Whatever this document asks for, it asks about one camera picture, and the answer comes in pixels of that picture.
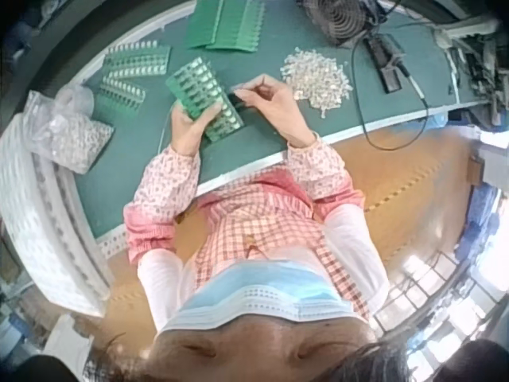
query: pink plaid apron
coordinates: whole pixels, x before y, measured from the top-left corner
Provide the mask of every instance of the pink plaid apron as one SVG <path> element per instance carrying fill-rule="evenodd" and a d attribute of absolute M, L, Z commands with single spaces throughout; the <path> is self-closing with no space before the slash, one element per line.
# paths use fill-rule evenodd
<path fill-rule="evenodd" d="M 357 286 L 325 243 L 322 225 L 313 219 L 313 203 L 284 165 L 245 177 L 199 199 L 211 234 L 195 256 L 196 288 L 224 264 L 264 255 L 288 246 L 311 249 L 342 298 L 368 319 Z"/>

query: hand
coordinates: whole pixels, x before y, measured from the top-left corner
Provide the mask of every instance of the hand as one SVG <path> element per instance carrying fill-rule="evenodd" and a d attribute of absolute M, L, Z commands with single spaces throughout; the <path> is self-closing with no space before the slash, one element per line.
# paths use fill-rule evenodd
<path fill-rule="evenodd" d="M 200 149 L 201 137 L 208 124 L 221 112 L 221 102 L 214 103 L 193 121 L 180 101 L 172 109 L 172 143 L 176 153 L 193 157 Z"/>
<path fill-rule="evenodd" d="M 292 89 L 282 82 L 262 74 L 242 84 L 235 94 L 248 107 L 256 107 L 275 127 L 278 133 L 297 148 L 309 147 L 317 137 L 309 129 Z"/>

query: face mask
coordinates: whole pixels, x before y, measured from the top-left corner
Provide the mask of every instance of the face mask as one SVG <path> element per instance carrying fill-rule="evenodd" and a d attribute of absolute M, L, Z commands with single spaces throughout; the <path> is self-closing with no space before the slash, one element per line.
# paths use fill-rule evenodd
<path fill-rule="evenodd" d="M 330 283 L 300 264 L 245 261 L 222 271 L 199 289 L 162 332 L 214 329 L 244 314 L 292 322 L 342 317 L 363 320 Z"/>

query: woman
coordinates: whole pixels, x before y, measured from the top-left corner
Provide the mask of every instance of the woman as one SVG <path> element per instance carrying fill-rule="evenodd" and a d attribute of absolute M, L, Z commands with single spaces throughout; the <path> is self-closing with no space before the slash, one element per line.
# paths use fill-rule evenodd
<path fill-rule="evenodd" d="M 399 349 L 373 345 L 367 320 L 389 282 L 341 157 L 308 128 L 285 84 L 262 75 L 235 94 L 288 141 L 286 163 L 199 198 L 210 233 L 183 264 L 174 218 L 196 195 L 201 136 L 221 105 L 193 122 L 177 104 L 170 147 L 125 207 L 130 261 L 158 331 L 146 372 L 190 381 L 406 378 Z"/>

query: wooden floor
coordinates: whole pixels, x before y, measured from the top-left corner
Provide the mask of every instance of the wooden floor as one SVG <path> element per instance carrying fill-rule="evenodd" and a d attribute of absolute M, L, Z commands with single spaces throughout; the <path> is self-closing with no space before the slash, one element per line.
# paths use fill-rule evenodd
<path fill-rule="evenodd" d="M 407 133 L 392 127 L 372 134 L 382 146 L 397 146 L 408 138 Z M 355 186 L 366 193 L 371 237 L 391 279 L 398 277 L 410 255 L 427 259 L 436 250 L 453 250 L 463 229 L 470 193 L 470 143 L 455 128 L 431 131 L 412 146 L 390 153 L 373 149 L 362 136 L 334 147 L 344 158 Z M 177 254 L 187 259 L 200 246 L 196 233 L 204 230 L 202 216 L 186 218 L 177 228 Z M 84 320 L 83 324 L 99 343 L 124 333 L 117 340 L 119 350 L 137 356 L 150 347 L 155 334 L 148 304 L 125 254 L 112 258 L 110 265 L 116 285 L 107 316 L 101 322 Z"/>

